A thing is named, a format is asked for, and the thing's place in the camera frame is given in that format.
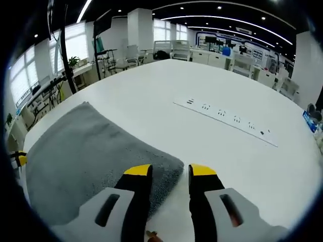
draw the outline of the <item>gray towel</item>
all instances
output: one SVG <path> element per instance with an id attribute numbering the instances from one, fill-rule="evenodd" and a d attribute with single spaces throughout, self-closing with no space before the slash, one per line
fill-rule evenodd
<path id="1" fill-rule="evenodd" d="M 53 124 L 27 157 L 31 206 L 48 225 L 70 222 L 82 204 L 114 187 L 128 168 L 143 164 L 153 165 L 151 216 L 184 167 L 182 161 L 133 137 L 87 102 Z"/>

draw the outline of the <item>round white table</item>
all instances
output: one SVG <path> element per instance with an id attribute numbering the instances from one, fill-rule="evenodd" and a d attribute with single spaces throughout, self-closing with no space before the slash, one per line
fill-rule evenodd
<path id="1" fill-rule="evenodd" d="M 207 101 L 268 127 L 278 147 L 173 104 L 177 97 Z M 194 241 L 190 163 L 216 170 L 226 188 L 234 188 L 259 208 L 262 219 L 288 229 L 304 215 L 320 187 L 321 154 L 303 110 L 252 79 L 172 59 L 136 67 L 59 104 L 27 134 L 24 151 L 83 101 L 138 139 L 184 162 L 178 185 L 147 223 L 147 229 L 158 231 L 164 241 Z"/>

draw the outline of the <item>window blind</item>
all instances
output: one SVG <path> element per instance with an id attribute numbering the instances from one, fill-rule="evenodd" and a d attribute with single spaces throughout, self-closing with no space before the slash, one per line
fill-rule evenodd
<path id="1" fill-rule="evenodd" d="M 35 64 L 35 47 L 30 47 L 14 63 L 10 70 L 10 90 L 16 107 L 31 93 L 38 84 Z"/>
<path id="2" fill-rule="evenodd" d="M 176 39 L 187 40 L 187 27 L 184 25 L 176 24 Z"/>
<path id="3" fill-rule="evenodd" d="M 58 40 L 59 31 L 54 33 L 55 38 Z M 80 59 L 88 58 L 88 49 L 86 41 L 86 27 L 85 22 L 74 24 L 65 28 L 65 45 L 67 58 L 76 56 Z M 49 58 L 52 72 L 55 71 L 55 47 L 56 40 L 51 38 L 49 41 Z M 64 69 L 64 64 L 60 51 L 58 51 L 57 59 L 58 72 Z"/>
<path id="4" fill-rule="evenodd" d="M 167 21 L 153 21 L 153 40 L 170 40 L 171 39 L 171 23 Z"/>

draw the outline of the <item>blue box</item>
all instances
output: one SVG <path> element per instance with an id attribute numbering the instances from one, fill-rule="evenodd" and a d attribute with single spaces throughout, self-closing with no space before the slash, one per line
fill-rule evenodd
<path id="1" fill-rule="evenodd" d="M 314 124 L 313 120 L 311 120 L 309 118 L 308 112 L 304 111 L 303 117 L 304 117 L 305 121 L 307 122 L 307 125 L 309 126 L 309 128 L 311 129 L 311 131 L 314 133 L 315 130 L 316 130 L 316 128 L 317 128 L 317 125 Z"/>

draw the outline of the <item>ceiling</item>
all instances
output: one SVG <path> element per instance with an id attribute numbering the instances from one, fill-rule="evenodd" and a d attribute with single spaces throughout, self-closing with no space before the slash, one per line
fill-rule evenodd
<path id="1" fill-rule="evenodd" d="M 64 2 L 68 2 L 68 10 L 66 15 L 66 25 L 74 24 L 79 17 L 79 14 L 86 3 L 86 0 L 55 0 L 55 8 L 53 13 L 53 28 L 58 29 L 58 18 L 61 18 L 62 14 L 57 11 L 57 6 Z M 281 38 L 269 33 L 258 27 L 219 18 L 178 18 L 171 19 L 172 23 L 185 24 L 187 26 L 200 26 L 220 28 L 236 31 L 236 27 L 241 27 L 252 31 L 254 37 L 271 43 L 275 46 L 274 50 L 278 53 L 287 54 L 289 59 L 293 58 L 295 54 L 296 46 L 296 34 L 308 30 L 306 17 L 302 10 L 298 8 L 295 1 L 292 0 L 231 0 L 231 1 L 190 1 L 183 3 L 183 0 L 163 0 L 163 1 L 106 1 L 106 0 L 92 0 L 87 11 L 85 12 L 82 20 L 86 22 L 94 21 L 107 10 L 111 9 L 111 16 L 127 15 L 128 12 L 136 8 L 151 9 L 155 13 L 153 17 L 158 19 L 187 16 L 187 15 L 204 15 L 204 16 L 220 16 L 232 19 L 238 19 L 245 22 L 249 22 L 263 28 L 269 29 L 278 35 L 286 38 L 293 45 L 285 42 Z M 229 32 L 220 31 L 220 33 L 229 34 Z M 38 8 L 27 22 L 25 32 L 22 36 L 22 44 L 16 51 L 17 55 L 20 55 L 28 47 L 33 44 L 37 44 L 42 40 L 48 38 L 48 26 L 47 26 L 47 1 L 39 1 Z"/>

